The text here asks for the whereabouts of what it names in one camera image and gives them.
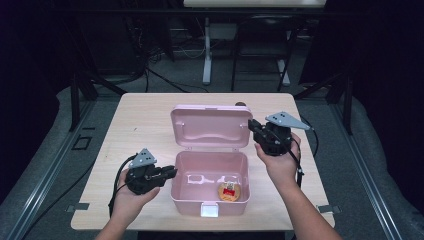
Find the wrist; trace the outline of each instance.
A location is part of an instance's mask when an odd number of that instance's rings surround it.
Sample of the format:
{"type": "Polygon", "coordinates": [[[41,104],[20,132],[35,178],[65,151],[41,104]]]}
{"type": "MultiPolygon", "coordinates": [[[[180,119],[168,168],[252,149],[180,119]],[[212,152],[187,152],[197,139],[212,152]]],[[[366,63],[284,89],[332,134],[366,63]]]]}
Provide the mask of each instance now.
{"type": "Polygon", "coordinates": [[[280,194],[300,190],[299,186],[294,180],[275,184],[275,187],[277,188],[278,192],[280,192],[280,194]]]}
{"type": "Polygon", "coordinates": [[[124,225],[111,218],[97,235],[96,240],[120,239],[124,235],[125,230],[126,227],[124,225]]]}
{"type": "Polygon", "coordinates": [[[122,221],[118,218],[114,218],[113,216],[109,219],[109,222],[107,223],[107,226],[110,226],[113,229],[116,229],[117,231],[125,231],[129,224],[126,224],[125,221],[122,221]]]}

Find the cable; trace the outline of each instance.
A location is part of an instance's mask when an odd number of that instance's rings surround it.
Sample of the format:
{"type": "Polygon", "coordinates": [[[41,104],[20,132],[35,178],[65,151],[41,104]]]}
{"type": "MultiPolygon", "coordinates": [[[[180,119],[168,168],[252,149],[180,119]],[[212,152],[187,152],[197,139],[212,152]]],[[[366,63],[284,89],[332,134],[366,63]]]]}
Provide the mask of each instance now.
{"type": "Polygon", "coordinates": [[[125,187],[125,186],[127,186],[127,183],[124,183],[124,185],[120,186],[120,187],[116,190],[116,192],[119,192],[119,190],[121,190],[121,188],[123,188],[123,187],[125,187]]]}
{"type": "Polygon", "coordinates": [[[88,171],[90,171],[90,169],[94,166],[94,163],[96,162],[96,160],[94,160],[90,166],[87,168],[87,170],[85,170],[85,172],[68,188],[65,190],[65,192],[63,192],[53,203],[51,203],[46,210],[44,210],[40,216],[31,224],[31,226],[28,228],[28,230],[25,232],[24,236],[22,237],[22,240],[24,240],[28,234],[31,232],[31,230],[35,227],[35,225],[41,220],[41,218],[43,218],[47,212],[57,203],[59,202],[69,191],[72,190],[72,188],[75,187],[75,185],[78,184],[79,181],[81,181],[81,179],[88,173],[88,171]]]}
{"type": "Polygon", "coordinates": [[[147,93],[149,91],[149,72],[146,69],[144,69],[144,75],[146,75],[146,88],[144,92],[147,93]]]}
{"type": "Polygon", "coordinates": [[[163,50],[159,47],[153,48],[149,51],[149,62],[151,63],[157,63],[160,60],[162,60],[162,54],[165,54],[163,50]]]}
{"type": "Polygon", "coordinates": [[[207,89],[202,88],[202,87],[197,87],[197,86],[192,86],[192,85],[187,85],[187,84],[183,84],[183,83],[176,83],[176,82],[170,81],[170,80],[168,80],[167,78],[165,78],[164,76],[162,76],[162,75],[160,75],[160,74],[156,73],[155,71],[153,71],[152,69],[150,69],[150,68],[149,68],[149,67],[147,67],[147,66],[146,66],[146,70],[147,70],[147,71],[149,71],[149,72],[151,72],[153,75],[155,75],[155,76],[159,77],[160,79],[164,80],[166,83],[170,84],[171,86],[175,87],[176,89],[180,90],[181,92],[184,92],[184,93],[190,93],[189,91],[184,90],[184,89],[180,88],[180,87],[179,87],[179,86],[177,86],[177,85],[181,85],[181,86],[185,86],[185,87],[192,87],[192,88],[199,88],[199,89],[204,90],[204,91],[205,91],[205,92],[207,92],[207,93],[209,92],[207,89]]]}
{"type": "Polygon", "coordinates": [[[302,177],[303,177],[303,175],[305,175],[305,173],[303,172],[303,169],[302,169],[302,166],[300,165],[300,158],[301,158],[301,155],[300,155],[300,145],[299,145],[299,143],[296,141],[296,140],[294,140],[294,138],[292,138],[292,137],[290,137],[290,141],[294,141],[295,143],[296,143],[296,145],[297,145],[297,147],[298,147],[298,149],[299,149],[299,158],[297,158],[295,155],[294,155],[294,153],[292,152],[292,150],[289,148],[289,147],[287,147],[285,144],[284,144],[284,141],[282,141],[281,140],[281,138],[274,132],[274,131],[271,131],[271,130],[268,130],[267,129],[267,133],[269,133],[269,134],[272,134],[272,136],[278,141],[278,142],[280,142],[280,143],[282,143],[281,144],[281,146],[283,146],[283,148],[286,150],[286,152],[287,153],[289,153],[290,154],[290,156],[293,158],[293,160],[296,162],[296,165],[297,165],[297,179],[296,179],[296,183],[297,183],[297,185],[299,186],[299,188],[302,186],[302,177]]]}
{"type": "Polygon", "coordinates": [[[178,48],[181,49],[181,51],[184,53],[184,55],[186,55],[188,58],[192,58],[192,59],[201,57],[206,50],[205,48],[203,48],[202,51],[199,54],[197,54],[195,56],[191,56],[190,54],[187,53],[187,50],[185,50],[184,48],[182,48],[182,47],[178,47],[178,48]]]}
{"type": "Polygon", "coordinates": [[[137,79],[139,79],[140,77],[143,76],[144,73],[144,69],[138,73],[132,74],[130,75],[128,78],[125,79],[120,79],[120,80],[110,80],[108,79],[107,81],[114,84],[114,85],[119,85],[119,84],[124,84],[124,83],[129,83],[129,82],[133,82],[137,79]]]}
{"type": "Polygon", "coordinates": [[[300,115],[300,118],[301,118],[303,121],[305,121],[305,122],[306,122],[306,123],[307,123],[307,124],[311,127],[312,132],[314,133],[315,140],[316,140],[316,145],[315,145],[315,151],[314,151],[314,153],[313,153],[313,156],[315,157],[315,155],[317,155],[318,147],[319,147],[318,134],[317,134],[317,132],[315,131],[315,128],[313,128],[313,127],[312,127],[312,125],[308,122],[308,120],[306,120],[306,118],[305,118],[305,117],[303,117],[302,115],[300,115]]]}
{"type": "Polygon", "coordinates": [[[119,167],[118,173],[116,173],[116,177],[115,177],[115,182],[113,184],[113,193],[112,193],[112,198],[110,199],[109,202],[109,216],[112,216],[112,212],[113,212],[113,204],[115,203],[115,197],[116,197],[116,193],[122,188],[118,189],[118,182],[119,182],[119,176],[121,175],[122,169],[124,169],[125,165],[127,165],[127,163],[129,161],[132,161],[135,157],[137,156],[137,154],[127,158],[127,160],[125,160],[122,165],[119,167]]]}

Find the white stand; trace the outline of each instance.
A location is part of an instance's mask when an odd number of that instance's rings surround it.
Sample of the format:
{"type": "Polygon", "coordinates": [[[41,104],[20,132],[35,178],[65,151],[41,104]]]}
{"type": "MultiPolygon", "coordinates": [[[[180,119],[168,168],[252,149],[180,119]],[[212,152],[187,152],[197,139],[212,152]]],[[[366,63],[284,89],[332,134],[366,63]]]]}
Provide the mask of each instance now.
{"type": "Polygon", "coordinates": [[[211,39],[209,35],[209,18],[205,19],[205,66],[203,68],[203,85],[211,83],[212,72],[212,56],[211,56],[211,39]]]}

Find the dark background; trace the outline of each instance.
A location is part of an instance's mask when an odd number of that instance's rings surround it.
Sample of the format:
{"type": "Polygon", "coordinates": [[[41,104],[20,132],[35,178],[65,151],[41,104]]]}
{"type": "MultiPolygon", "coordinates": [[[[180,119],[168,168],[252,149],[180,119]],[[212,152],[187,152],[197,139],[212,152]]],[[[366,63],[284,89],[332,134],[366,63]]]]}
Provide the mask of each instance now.
{"type": "MultiPolygon", "coordinates": [[[[122,74],[139,71],[137,54],[126,41],[121,19],[104,25],[115,33],[110,36],[90,35],[95,29],[90,24],[98,22],[87,19],[68,19],[73,29],[58,34],[56,30],[63,25],[43,11],[49,4],[49,1],[8,1],[1,7],[1,201],[51,128],[59,108],[56,94],[69,86],[75,69],[95,68],[122,74]],[[66,35],[75,31],[87,40],[86,45],[78,44],[86,50],[82,51],[84,54],[78,53],[81,49],[72,49],[69,42],[81,43],[81,39],[66,35]],[[124,57],[113,52],[117,48],[122,49],[120,54],[124,57]]],[[[328,12],[370,11],[372,14],[366,20],[322,20],[301,83],[324,81],[353,63],[350,74],[353,94],[367,109],[380,137],[388,171],[404,196],[424,212],[421,154],[424,19],[420,17],[424,8],[419,4],[418,1],[328,0],[325,8],[328,12]]]]}

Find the open box lid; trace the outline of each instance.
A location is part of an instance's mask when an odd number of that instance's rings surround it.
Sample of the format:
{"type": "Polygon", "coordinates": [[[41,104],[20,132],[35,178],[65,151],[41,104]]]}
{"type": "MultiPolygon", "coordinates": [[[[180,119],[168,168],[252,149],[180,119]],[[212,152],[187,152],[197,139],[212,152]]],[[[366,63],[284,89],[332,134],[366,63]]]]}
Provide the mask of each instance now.
{"type": "Polygon", "coordinates": [[[245,147],[252,118],[246,106],[180,104],[171,111],[175,141],[183,147],[245,147]]]}

